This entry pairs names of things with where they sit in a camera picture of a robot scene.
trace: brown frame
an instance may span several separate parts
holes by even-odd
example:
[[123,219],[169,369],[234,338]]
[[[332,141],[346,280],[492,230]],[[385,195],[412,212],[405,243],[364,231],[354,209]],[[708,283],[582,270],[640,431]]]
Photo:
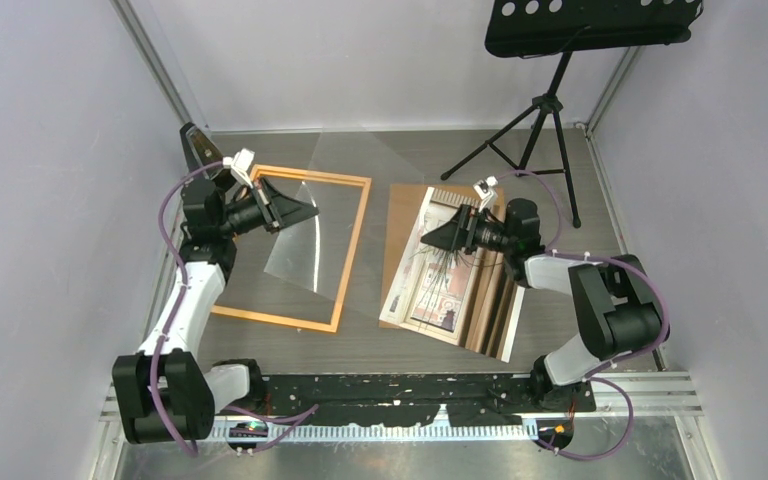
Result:
[[255,165],[250,174],[252,180],[259,177],[278,177],[291,180],[303,180],[309,182],[331,183],[334,185],[347,185],[360,187],[360,202],[358,211],[355,214],[355,222],[352,227],[352,236],[349,240],[349,250],[346,253],[346,261],[343,263],[343,274],[340,277],[340,284],[337,287],[337,298],[334,300],[334,310],[331,312],[331,322],[322,323],[313,320],[304,320],[301,318],[284,317],[281,315],[272,315],[262,312],[253,312],[251,310],[242,310],[239,308],[223,307],[214,305],[210,310],[217,315],[239,318],[243,320],[254,320],[256,322],[271,323],[273,325],[283,325],[285,327],[303,328],[316,332],[337,333],[340,326],[340,316],[343,313],[343,302],[346,298],[346,290],[349,286],[349,276],[352,273],[352,264],[357,251],[358,240],[360,239],[360,229],[363,224],[363,216],[366,213],[366,203],[369,200],[369,190],[372,185],[372,179],[368,177],[356,177],[353,175],[343,175],[339,173],[314,172],[311,170],[301,170],[298,168],[273,167],[270,165]]

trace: tripod leg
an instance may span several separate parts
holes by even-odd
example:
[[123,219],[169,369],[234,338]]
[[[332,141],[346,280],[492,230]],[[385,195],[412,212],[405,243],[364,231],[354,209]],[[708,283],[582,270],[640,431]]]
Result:
[[525,151],[522,152],[522,158],[519,161],[520,170],[525,170],[526,165],[528,165],[528,160],[531,158],[534,146],[537,145],[537,137],[540,136],[540,130],[543,129],[543,123],[546,122],[546,115],[548,115],[548,113],[541,108],[540,113],[537,115],[537,120],[534,121],[534,125],[531,127],[531,136],[528,137]]
[[501,137],[502,137],[502,135],[504,135],[504,134],[508,133],[508,132],[509,132],[509,131],[510,131],[512,128],[514,128],[514,127],[515,127],[515,126],[516,126],[516,125],[517,125],[519,122],[521,122],[521,121],[522,121],[522,120],[523,120],[525,117],[527,117],[527,116],[531,115],[531,113],[532,113],[534,110],[536,110],[536,109],[537,109],[537,105],[532,105],[532,106],[528,107],[528,109],[527,109],[526,111],[524,111],[524,112],[522,112],[521,114],[519,114],[519,116],[518,116],[518,117],[516,117],[515,119],[511,120],[511,122],[510,122],[510,123],[508,123],[507,125],[505,125],[505,126],[504,126],[504,127],[501,129],[501,130],[499,130],[498,132],[496,132],[496,134],[495,134],[495,135],[493,135],[492,137],[488,138],[488,139],[487,139],[487,140],[486,140],[484,143],[482,143],[482,144],[481,144],[481,146],[480,146],[480,147],[476,148],[475,150],[473,150],[473,151],[472,151],[472,153],[470,153],[469,155],[467,155],[466,157],[464,157],[464,159],[463,159],[463,160],[461,160],[460,162],[456,163],[454,167],[452,167],[452,168],[450,168],[450,169],[446,170],[445,172],[443,172],[443,174],[442,174],[442,175],[440,175],[440,180],[448,180],[448,179],[449,179],[449,177],[451,177],[453,173],[455,173],[455,172],[457,172],[458,170],[460,170],[460,168],[461,168],[461,167],[463,167],[464,165],[466,165],[467,163],[469,163],[469,161],[470,161],[470,160],[472,160],[473,158],[475,158],[475,157],[476,157],[476,155],[478,155],[479,153],[483,152],[483,151],[484,151],[484,150],[485,150],[487,147],[489,147],[489,146],[490,146],[490,144],[491,144],[491,143],[493,143],[493,142],[495,142],[496,140],[498,140],[499,138],[501,138]]
[[557,111],[552,112],[555,119],[555,131],[558,132],[558,147],[561,149],[561,162],[564,165],[564,178],[567,181],[567,191],[570,195],[570,207],[572,207],[572,226],[581,227],[581,219],[578,217],[578,204],[575,202],[575,190],[572,187],[572,173],[569,171],[569,158],[567,157],[567,144],[564,142],[564,129],[561,126],[561,115]]

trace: gray floor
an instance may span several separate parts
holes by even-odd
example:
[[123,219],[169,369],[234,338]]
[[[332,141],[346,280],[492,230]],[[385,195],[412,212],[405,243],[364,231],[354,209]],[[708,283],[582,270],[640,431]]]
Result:
[[[381,189],[386,187],[382,184],[388,181],[403,182],[405,178],[413,178],[412,175],[415,176],[419,172],[425,175],[426,183],[440,183],[439,174],[443,170],[480,145],[492,133],[300,133],[217,135],[214,138],[226,155],[245,147],[254,150],[255,162],[262,164],[306,168],[314,158],[321,165],[333,167],[342,161],[346,170],[349,170],[344,173],[354,173],[357,166],[377,165],[383,167],[384,172],[390,172],[380,173],[378,178],[373,178],[373,184]],[[517,158],[525,146],[528,134],[527,130],[513,131],[497,144],[510,156]],[[583,225],[575,230],[567,224],[558,249],[566,252],[617,254],[619,247],[584,136],[580,130],[566,130],[565,135]],[[359,163],[352,167],[351,162]],[[529,168],[558,167],[560,156],[555,132],[547,130],[540,137]],[[507,164],[488,150],[456,173],[447,183],[471,185],[479,178],[506,170]],[[551,175],[543,178],[559,193],[563,214],[569,218],[568,196],[563,176]],[[551,198],[542,187],[533,179],[514,177],[504,179],[501,185],[508,199],[523,196],[537,203],[541,212],[542,234],[544,239],[551,238],[556,231],[557,220]],[[347,201],[345,208],[348,212],[346,214],[350,214],[357,208],[357,201]],[[370,229],[384,228],[380,218],[370,218],[369,215],[364,220],[364,228],[367,226]],[[253,280],[263,275],[265,257],[269,254],[269,249],[262,246],[264,244],[258,244],[262,237],[261,235],[249,238],[247,235],[238,240],[240,254],[237,265],[219,304],[224,302],[226,305],[233,304],[228,306],[253,310],[264,307],[268,310],[266,306],[274,308],[278,303],[274,298],[269,298],[268,289],[258,288],[257,282]],[[375,235],[363,237],[362,248],[364,242],[369,248],[375,247],[374,237]],[[291,328],[214,315],[208,322],[200,346],[200,363],[208,366],[224,359],[254,358],[265,373],[528,371],[534,359],[560,347],[577,332],[574,308],[569,297],[535,290],[526,293],[509,364],[414,332],[379,328],[367,312],[379,308],[381,280],[376,276],[380,277],[380,273],[374,273],[374,268],[373,273],[370,273],[369,268],[371,262],[380,258],[381,252],[376,250],[359,255],[360,259],[353,270],[351,280],[350,293],[353,297],[347,300],[348,308],[337,334],[299,332]],[[366,304],[361,303],[365,298],[363,292],[369,295]],[[305,310],[308,307],[315,309],[312,304],[307,305],[308,300],[305,298],[307,297],[294,296],[287,302],[292,305],[285,306],[285,311]],[[645,371],[653,370],[655,365],[652,358],[646,356],[626,362],[622,367]]]

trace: brown cardboard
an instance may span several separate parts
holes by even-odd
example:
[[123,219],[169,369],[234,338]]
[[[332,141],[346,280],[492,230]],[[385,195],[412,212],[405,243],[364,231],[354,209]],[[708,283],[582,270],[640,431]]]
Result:
[[[429,186],[432,185],[390,185],[390,203],[387,209],[387,244],[384,249],[381,281],[382,308],[383,302],[387,299],[387,294],[390,291],[390,284],[393,283],[393,278],[396,276],[396,269],[399,268],[402,252],[404,252],[405,245],[408,243],[408,237],[410,237],[411,229],[419,213],[419,207],[422,206],[422,199],[425,198],[425,192]],[[475,193],[471,186],[433,185],[433,187],[471,198],[478,198],[478,194]],[[498,193],[499,197],[496,199],[493,213],[497,217],[503,218],[500,214],[504,212],[505,194],[501,188],[497,188],[496,193]],[[400,328],[398,325],[380,320],[378,321],[378,326],[382,328]]]

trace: robotic arm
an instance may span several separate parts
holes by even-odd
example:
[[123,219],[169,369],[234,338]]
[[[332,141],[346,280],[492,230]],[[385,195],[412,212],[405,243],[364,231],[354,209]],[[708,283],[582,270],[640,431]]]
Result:
[[[186,128],[182,129],[185,151],[188,144],[194,144],[185,138]],[[253,156],[252,152],[242,150],[234,158],[225,158],[225,168],[219,174],[212,179],[195,178],[181,191],[185,222],[179,253],[186,265],[186,294],[167,334],[163,332],[164,324],[175,311],[177,295],[167,300],[160,320],[137,352],[118,357],[113,365],[113,386],[122,427],[130,443],[172,439],[149,390],[151,355],[160,337],[166,337],[158,364],[158,376],[166,380],[165,385],[159,385],[163,409],[185,440],[206,438],[214,415],[232,401],[245,397],[249,393],[250,374],[259,375],[250,372],[249,367],[254,365],[244,360],[223,362],[204,375],[196,363],[210,309],[234,266],[234,237],[258,227],[275,233],[316,216],[319,210],[286,197],[265,178],[251,180],[247,171]],[[237,183],[247,190],[233,200],[237,196],[228,192]],[[173,292],[185,285],[183,280],[179,270]]]
[[[518,285],[572,296],[579,334],[534,362],[529,390],[535,401],[556,387],[578,384],[606,362],[655,341],[662,313],[643,281],[614,265],[544,253],[537,205],[515,198],[507,204],[505,221],[498,220],[488,209],[496,199],[496,184],[495,177],[476,183],[480,207],[461,205],[451,220],[420,241],[447,251],[472,253],[481,247],[501,252],[508,277]],[[615,258],[643,271],[633,255]]]

